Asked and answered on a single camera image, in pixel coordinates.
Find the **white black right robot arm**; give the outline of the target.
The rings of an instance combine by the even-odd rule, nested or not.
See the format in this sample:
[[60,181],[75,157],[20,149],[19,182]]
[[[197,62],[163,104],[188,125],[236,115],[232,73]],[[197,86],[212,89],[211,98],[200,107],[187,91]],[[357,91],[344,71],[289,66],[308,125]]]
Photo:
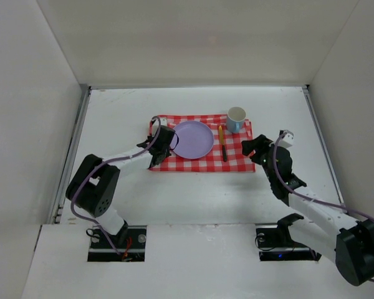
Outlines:
[[292,172],[293,133],[280,131],[276,141],[259,135],[241,144],[242,154],[263,168],[273,195],[295,211],[277,223],[281,240],[326,257],[353,286],[374,282],[374,218],[362,214],[360,221],[351,216],[358,211],[319,199]]

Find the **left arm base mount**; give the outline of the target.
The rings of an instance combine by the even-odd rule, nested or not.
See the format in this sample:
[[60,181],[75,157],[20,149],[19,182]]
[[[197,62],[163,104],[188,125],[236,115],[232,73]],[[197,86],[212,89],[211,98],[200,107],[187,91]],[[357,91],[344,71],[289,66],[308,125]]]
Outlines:
[[90,238],[88,262],[144,262],[147,226],[131,226],[125,240],[117,245],[117,252],[108,243],[102,231],[93,226],[86,230]]

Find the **right aluminium table rail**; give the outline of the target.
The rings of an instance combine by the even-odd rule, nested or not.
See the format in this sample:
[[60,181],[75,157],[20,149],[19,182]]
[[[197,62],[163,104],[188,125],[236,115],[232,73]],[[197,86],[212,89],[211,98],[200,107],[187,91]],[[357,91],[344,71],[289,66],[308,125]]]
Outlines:
[[326,162],[327,162],[328,170],[329,170],[330,175],[332,177],[334,188],[335,188],[335,190],[337,192],[338,200],[344,206],[345,205],[345,201],[344,201],[342,192],[340,190],[340,186],[339,186],[339,183],[338,183],[338,180],[337,180],[337,177],[336,177],[336,174],[335,174],[335,170],[333,168],[333,165],[332,165],[332,162],[331,162],[331,159],[330,159],[330,155],[328,153],[327,145],[325,143],[324,136],[323,136],[322,130],[320,128],[320,123],[319,123],[317,115],[315,113],[315,109],[314,109],[314,106],[313,106],[313,103],[312,103],[312,99],[310,97],[309,86],[308,85],[304,85],[302,87],[302,91],[304,93],[304,97],[305,97],[307,106],[309,108],[312,120],[314,122],[315,129],[316,129],[316,132],[317,132],[317,136],[318,136],[318,138],[320,140],[322,151],[324,153],[324,156],[325,156],[325,159],[326,159]]

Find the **red white checkered cloth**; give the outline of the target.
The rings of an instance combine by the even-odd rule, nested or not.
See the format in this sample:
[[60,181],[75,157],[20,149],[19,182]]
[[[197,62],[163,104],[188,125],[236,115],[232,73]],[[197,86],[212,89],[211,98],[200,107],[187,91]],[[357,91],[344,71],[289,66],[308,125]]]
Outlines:
[[[173,150],[168,158],[152,171],[162,172],[254,172],[255,165],[242,154],[242,141],[252,139],[252,123],[245,119],[238,133],[232,134],[226,129],[225,114],[214,115],[160,115],[163,125],[174,129],[176,125],[184,121],[200,121],[207,125],[214,135],[214,145],[207,155],[198,159],[186,159]],[[227,161],[223,161],[222,148],[219,141],[218,127],[223,128],[223,136],[226,147]]]

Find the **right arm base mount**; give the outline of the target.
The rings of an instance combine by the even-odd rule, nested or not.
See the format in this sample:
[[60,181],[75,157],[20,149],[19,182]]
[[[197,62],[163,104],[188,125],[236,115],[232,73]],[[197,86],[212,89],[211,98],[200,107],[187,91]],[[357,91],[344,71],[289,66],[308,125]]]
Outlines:
[[289,227],[304,219],[296,213],[277,221],[276,224],[259,224],[256,226],[255,245],[259,250],[261,262],[314,261],[322,255],[304,244],[295,242],[289,234]]

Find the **lilac plastic plate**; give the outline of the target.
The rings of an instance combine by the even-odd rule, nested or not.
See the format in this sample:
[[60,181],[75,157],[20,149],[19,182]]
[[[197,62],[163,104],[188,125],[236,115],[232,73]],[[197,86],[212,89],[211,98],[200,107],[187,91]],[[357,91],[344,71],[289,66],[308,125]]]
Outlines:
[[184,159],[199,159],[213,148],[214,135],[211,129],[199,121],[184,121],[174,127],[175,135],[170,148]]

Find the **blue white ceramic mug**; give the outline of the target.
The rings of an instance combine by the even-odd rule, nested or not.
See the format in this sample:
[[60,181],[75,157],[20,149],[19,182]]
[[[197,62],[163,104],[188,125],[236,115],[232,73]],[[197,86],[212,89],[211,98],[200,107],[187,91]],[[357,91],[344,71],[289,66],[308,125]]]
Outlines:
[[241,107],[232,107],[228,110],[226,119],[226,128],[232,133],[239,133],[244,125],[246,119],[246,112]]

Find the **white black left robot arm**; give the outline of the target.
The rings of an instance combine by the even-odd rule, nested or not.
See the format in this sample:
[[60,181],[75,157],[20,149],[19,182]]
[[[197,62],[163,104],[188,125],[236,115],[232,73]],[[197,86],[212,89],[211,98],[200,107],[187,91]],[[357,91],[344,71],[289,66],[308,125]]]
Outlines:
[[120,176],[158,166],[170,156],[172,141],[177,139],[174,129],[161,125],[154,136],[118,158],[105,160],[94,154],[87,155],[65,192],[71,211],[99,225],[109,244],[122,245],[128,224],[112,206]]

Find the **aluminium table rail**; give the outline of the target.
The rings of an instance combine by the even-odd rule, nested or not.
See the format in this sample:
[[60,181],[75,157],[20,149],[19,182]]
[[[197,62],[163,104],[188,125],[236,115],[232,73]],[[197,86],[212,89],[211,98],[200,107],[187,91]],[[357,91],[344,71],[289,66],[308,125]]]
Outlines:
[[302,87],[302,91],[304,93],[304,97],[305,97],[307,106],[309,108],[312,120],[314,122],[315,129],[316,129],[316,132],[317,132],[317,136],[318,136],[318,138],[320,140],[322,151],[324,153],[324,156],[325,156],[325,159],[326,159],[326,162],[327,162],[328,170],[329,170],[330,175],[332,177],[334,188],[335,188],[335,190],[337,192],[338,200],[344,206],[345,205],[345,201],[344,201],[342,192],[340,190],[340,186],[339,186],[339,183],[338,183],[338,180],[337,180],[337,177],[336,177],[336,174],[335,174],[335,170],[333,168],[333,165],[332,165],[332,162],[331,162],[331,159],[330,159],[330,155],[328,153],[327,145],[325,143],[324,136],[323,136],[322,130],[320,128],[320,123],[319,123],[317,115],[315,113],[315,109],[314,109],[314,106],[313,106],[313,103],[312,103],[312,99],[310,97],[309,86],[308,85],[304,85]]
[[60,174],[60,181],[58,187],[54,193],[54,198],[50,206],[50,210],[47,216],[46,224],[55,224],[57,221],[57,215],[59,209],[64,205],[65,192],[70,181],[72,168],[74,165],[77,148],[82,134],[82,127],[84,125],[85,116],[89,104],[91,86],[87,84],[80,84],[81,97],[79,107],[75,116],[74,126],[72,134],[70,136],[69,146],[67,148],[67,154],[65,157],[64,166]]

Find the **black handled gold knife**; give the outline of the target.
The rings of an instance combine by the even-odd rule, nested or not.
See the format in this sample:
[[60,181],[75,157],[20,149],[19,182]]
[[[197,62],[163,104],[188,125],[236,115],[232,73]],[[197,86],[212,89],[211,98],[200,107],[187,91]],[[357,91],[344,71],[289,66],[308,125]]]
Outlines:
[[219,142],[221,144],[221,148],[222,148],[222,157],[223,157],[223,161],[224,162],[227,162],[228,161],[228,156],[227,156],[227,152],[226,152],[226,146],[225,146],[225,143],[224,143],[224,133],[223,133],[223,128],[222,126],[220,125],[219,128],[218,128],[218,133],[219,133]]

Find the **left aluminium table rail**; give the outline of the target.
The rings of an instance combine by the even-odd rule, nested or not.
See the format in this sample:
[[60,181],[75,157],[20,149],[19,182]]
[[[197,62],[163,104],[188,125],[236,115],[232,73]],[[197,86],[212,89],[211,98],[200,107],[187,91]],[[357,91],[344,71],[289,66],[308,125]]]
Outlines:
[[74,126],[72,134],[70,136],[69,146],[67,148],[67,154],[65,157],[64,166],[60,174],[60,181],[58,187],[54,193],[54,198],[50,206],[50,210],[47,216],[46,224],[55,224],[57,221],[57,215],[59,209],[64,205],[65,192],[70,181],[72,168],[74,165],[77,148],[82,134],[82,127],[84,125],[85,116],[89,104],[91,86],[87,84],[80,84],[81,97],[79,107],[75,116]]

